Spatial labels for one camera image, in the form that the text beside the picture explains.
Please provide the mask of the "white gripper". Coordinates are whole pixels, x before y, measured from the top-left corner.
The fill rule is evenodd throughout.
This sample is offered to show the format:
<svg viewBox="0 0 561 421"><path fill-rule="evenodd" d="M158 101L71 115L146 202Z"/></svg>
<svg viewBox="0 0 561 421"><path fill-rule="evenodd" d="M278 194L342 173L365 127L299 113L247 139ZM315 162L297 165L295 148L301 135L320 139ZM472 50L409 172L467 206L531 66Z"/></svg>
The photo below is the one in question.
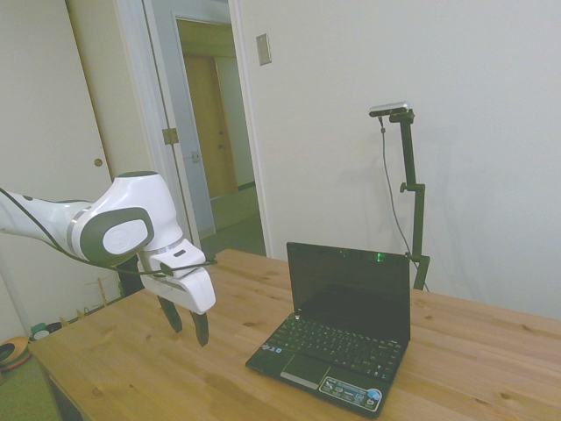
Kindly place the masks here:
<svg viewBox="0 0 561 421"><path fill-rule="evenodd" d="M193 265L204 262L204 257L183 259L162 256L144 258L139 262L139 269L142 272L164 270L164 266L169 267L170 275L163 273L160 276L142 275L141 281L149 291L158 296L160 307L176 333L182 330L182 321L175 304L191 310L189 314L200 346L206 346L209 342L209 322L205 312L216 303L209 273L203 267L193 268Z"/></svg>

